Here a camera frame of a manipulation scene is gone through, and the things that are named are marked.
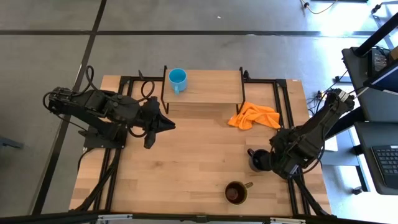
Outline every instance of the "wooden surface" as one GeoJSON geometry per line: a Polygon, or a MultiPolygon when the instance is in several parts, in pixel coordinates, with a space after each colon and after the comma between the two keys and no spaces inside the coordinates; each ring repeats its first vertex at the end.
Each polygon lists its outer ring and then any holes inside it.
{"type": "Polygon", "coordinates": [[[242,103],[239,70],[186,70],[187,88],[176,95],[166,70],[163,100],[166,103],[242,103]]]}
{"type": "MultiPolygon", "coordinates": [[[[105,76],[101,88],[117,91],[119,76],[105,76]]],[[[140,98],[142,82],[134,82],[133,98],[140,98]]],[[[295,125],[308,119],[300,80],[287,80],[295,125]]],[[[246,100],[275,108],[271,84],[245,84],[246,100]]],[[[154,95],[160,96],[161,82],[154,95]]],[[[144,149],[142,138],[128,136],[123,149],[111,210],[132,213],[213,215],[291,215],[287,182],[272,172],[253,172],[246,150],[270,149],[275,130],[260,124],[241,131],[227,125],[234,105],[174,104],[167,117],[176,129],[159,133],[152,149],[144,149]],[[224,198],[231,181],[253,182],[248,199],[232,205],[224,198]]],[[[98,181],[103,149],[87,154],[80,166],[70,208],[79,206],[98,181]]],[[[330,212],[320,165],[305,175],[315,199],[330,212]]],[[[296,186],[299,211],[301,197],[296,186]]],[[[104,207],[105,193],[101,208],[104,207]]]]}

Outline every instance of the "wooden table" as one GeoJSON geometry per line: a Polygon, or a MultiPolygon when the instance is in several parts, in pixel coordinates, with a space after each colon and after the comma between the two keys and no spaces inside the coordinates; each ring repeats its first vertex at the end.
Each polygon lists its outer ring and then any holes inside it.
{"type": "MultiPolygon", "coordinates": [[[[120,76],[104,76],[101,89],[117,91],[120,76]]],[[[142,82],[134,82],[132,97],[141,98],[142,82]]],[[[160,96],[161,82],[155,83],[160,96]]],[[[308,119],[300,80],[287,80],[294,124],[308,119]]],[[[245,83],[246,101],[275,108],[271,84],[245,83]]],[[[282,115],[287,117],[281,97],[282,115]]],[[[234,105],[175,103],[167,117],[176,129],[157,134],[151,149],[142,138],[127,137],[121,154],[112,212],[209,214],[209,215],[292,215],[286,180],[272,172],[253,172],[246,150],[270,149],[275,129],[255,124],[247,131],[227,125],[236,112],[234,105]],[[232,205],[224,188],[233,180],[253,182],[248,199],[232,205]]],[[[70,208],[79,206],[98,181],[104,149],[94,149],[82,160],[70,208]]],[[[305,183],[317,202],[330,212],[320,165],[305,174],[305,183]]],[[[296,186],[298,209],[303,213],[296,186]]],[[[104,208],[105,187],[100,208],[104,208]]]]}

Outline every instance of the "blue mug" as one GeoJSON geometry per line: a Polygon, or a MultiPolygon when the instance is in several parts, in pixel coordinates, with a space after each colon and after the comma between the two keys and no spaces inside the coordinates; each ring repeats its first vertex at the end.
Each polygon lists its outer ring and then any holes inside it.
{"type": "Polygon", "coordinates": [[[169,80],[176,95],[187,88],[187,73],[184,69],[175,68],[171,70],[169,73],[169,80]]]}

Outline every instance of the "orange towel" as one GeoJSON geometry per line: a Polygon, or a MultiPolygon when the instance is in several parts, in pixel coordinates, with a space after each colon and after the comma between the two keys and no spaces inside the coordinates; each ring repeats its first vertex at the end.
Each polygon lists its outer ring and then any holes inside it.
{"type": "Polygon", "coordinates": [[[245,102],[240,114],[234,115],[228,124],[242,130],[251,129],[253,121],[268,127],[279,129],[279,113],[268,106],[258,106],[245,102]]]}

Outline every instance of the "wooden shelf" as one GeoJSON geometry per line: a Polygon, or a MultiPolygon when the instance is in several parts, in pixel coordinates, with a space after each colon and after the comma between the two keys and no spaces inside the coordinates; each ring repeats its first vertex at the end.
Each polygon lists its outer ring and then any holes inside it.
{"type": "Polygon", "coordinates": [[[239,70],[186,70],[187,88],[176,95],[165,71],[163,101],[165,103],[231,103],[244,101],[239,70]]]}

